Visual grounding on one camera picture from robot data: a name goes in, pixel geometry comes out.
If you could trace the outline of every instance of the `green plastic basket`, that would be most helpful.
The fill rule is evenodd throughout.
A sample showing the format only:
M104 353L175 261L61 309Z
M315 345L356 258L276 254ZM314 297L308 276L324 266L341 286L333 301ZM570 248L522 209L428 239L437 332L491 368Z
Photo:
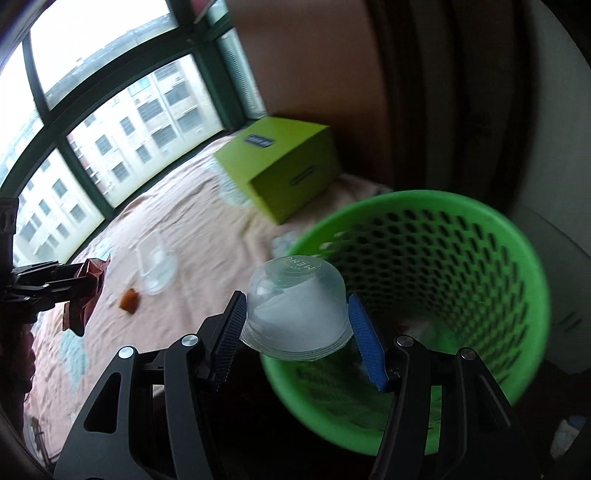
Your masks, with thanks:
M331 262L378 321L397 311L428 314L438 333L427 346L474 348L512 403L543 358L550 301L540 262L515 225L475 200L431 190L373 197L317 224L291 254ZM304 425L376 455L391 397L356 367L354 345L316 362L261 359L277 396ZM440 412L434 387L426 454L437 452Z

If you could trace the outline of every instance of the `orange food piece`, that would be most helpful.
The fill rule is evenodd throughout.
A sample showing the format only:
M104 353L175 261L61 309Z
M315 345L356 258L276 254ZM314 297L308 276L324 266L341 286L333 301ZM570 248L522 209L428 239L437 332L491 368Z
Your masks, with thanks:
M130 314L134 314L139 307L139 293L130 288L124 293L119 302L119 308Z

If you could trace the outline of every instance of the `box label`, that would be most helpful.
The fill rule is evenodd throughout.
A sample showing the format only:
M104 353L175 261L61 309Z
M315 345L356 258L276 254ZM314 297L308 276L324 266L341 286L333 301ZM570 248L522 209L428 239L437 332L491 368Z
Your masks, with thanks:
M275 141L271 140L270 138L265 138L265 137L262 137L260 135L255 135L255 134L247 135L246 138L244 139L244 141L246 143L250 143L252 145L256 145L257 147L261 147L261 148L270 147L271 145L273 145L273 143L275 143Z

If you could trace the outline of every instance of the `clear plastic cup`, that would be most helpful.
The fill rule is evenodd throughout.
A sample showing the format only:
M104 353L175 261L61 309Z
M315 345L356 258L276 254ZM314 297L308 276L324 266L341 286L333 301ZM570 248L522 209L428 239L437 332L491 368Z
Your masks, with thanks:
M242 341L282 360L317 360L353 335L345 282L325 260L292 255L268 261L251 277Z
M156 295L163 291L177 272L177 259L167 250L158 230L150 232L137 246L139 274L143 292Z

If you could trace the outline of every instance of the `bed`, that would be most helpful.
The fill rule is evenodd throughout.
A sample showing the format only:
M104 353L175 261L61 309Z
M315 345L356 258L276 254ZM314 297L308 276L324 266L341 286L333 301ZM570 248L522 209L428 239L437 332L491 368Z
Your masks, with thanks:
M111 255L105 288L84 337L62 332L63 305L35 325L37 370L25 401L29 424L39 425L52 458L61 451L86 397L118 349L140 352L168 347L202 321L223 311L234 290L246 291L257 266L285 254L291 244L327 215L381 187L342 175L283 225L256 210L226 176L215 151L219 139L133 200L76 259ZM178 259L171 285L142 295L134 315L119 300L130 287L141 292L135 247L159 229Z

